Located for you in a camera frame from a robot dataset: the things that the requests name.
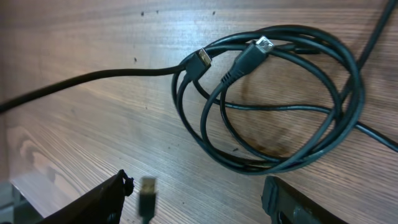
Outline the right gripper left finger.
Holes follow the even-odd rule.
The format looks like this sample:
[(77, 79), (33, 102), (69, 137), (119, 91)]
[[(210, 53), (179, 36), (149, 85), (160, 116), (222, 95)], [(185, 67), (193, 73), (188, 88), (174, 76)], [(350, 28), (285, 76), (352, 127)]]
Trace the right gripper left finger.
[(39, 224), (119, 224), (125, 198), (134, 190), (134, 179), (119, 172)]

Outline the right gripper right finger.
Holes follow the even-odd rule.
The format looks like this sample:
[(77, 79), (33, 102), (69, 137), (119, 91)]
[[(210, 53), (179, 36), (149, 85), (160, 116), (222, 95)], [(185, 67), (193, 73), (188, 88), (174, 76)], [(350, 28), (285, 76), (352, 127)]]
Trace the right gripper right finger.
[(262, 208), (272, 224), (347, 224), (276, 176), (267, 176)]

